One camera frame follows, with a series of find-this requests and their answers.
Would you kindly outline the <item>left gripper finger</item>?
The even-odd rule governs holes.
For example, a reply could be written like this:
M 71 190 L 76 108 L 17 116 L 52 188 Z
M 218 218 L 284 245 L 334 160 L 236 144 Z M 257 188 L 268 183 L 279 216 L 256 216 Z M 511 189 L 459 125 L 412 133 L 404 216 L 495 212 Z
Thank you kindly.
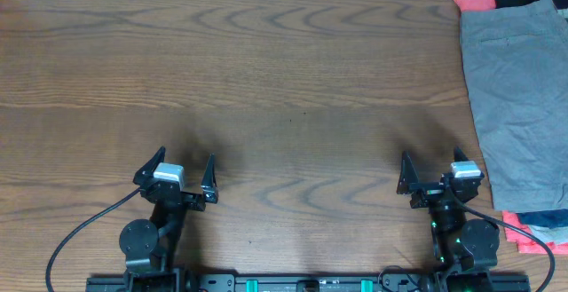
M 165 153 L 166 148 L 161 146 L 154 156 L 134 174 L 133 183 L 138 186 L 143 186 L 147 180 L 151 179 L 158 165 L 164 162 Z
M 209 156 L 206 169 L 201 180 L 201 189 L 207 203 L 218 203 L 218 188 L 215 176 L 215 162 L 216 156 L 211 154 Z

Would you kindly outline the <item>grey shorts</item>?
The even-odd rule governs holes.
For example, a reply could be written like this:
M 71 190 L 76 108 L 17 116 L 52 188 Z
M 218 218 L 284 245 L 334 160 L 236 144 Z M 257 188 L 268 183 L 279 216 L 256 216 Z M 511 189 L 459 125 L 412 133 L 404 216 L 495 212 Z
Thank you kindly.
M 566 20 L 552 0 L 465 12 L 460 44 L 494 208 L 566 208 Z

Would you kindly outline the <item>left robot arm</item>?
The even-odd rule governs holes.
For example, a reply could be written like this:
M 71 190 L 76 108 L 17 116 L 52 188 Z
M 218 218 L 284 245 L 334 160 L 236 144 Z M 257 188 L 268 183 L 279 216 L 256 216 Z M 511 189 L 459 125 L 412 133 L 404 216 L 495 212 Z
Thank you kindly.
M 218 202 L 216 157 L 207 161 L 201 191 L 184 190 L 185 170 L 164 161 L 161 147 L 134 175 L 141 197 L 154 205 L 148 219 L 136 219 L 122 229 L 119 246 L 125 255 L 127 291 L 184 291 L 185 271 L 173 259 L 188 211 L 203 212 Z

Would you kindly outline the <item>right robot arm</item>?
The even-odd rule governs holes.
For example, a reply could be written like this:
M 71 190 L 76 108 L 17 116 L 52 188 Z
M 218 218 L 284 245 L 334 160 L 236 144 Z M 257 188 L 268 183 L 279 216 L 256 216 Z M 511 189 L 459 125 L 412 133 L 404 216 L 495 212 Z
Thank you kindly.
M 409 152 L 401 155 L 398 194 L 410 207 L 427 209 L 434 257 L 439 266 L 416 283 L 419 291 L 494 291 L 489 270 L 497 265 L 498 226 L 484 218 L 466 218 L 465 204 L 478 196 L 485 178 L 477 164 L 454 149 L 450 170 L 440 180 L 422 182 Z

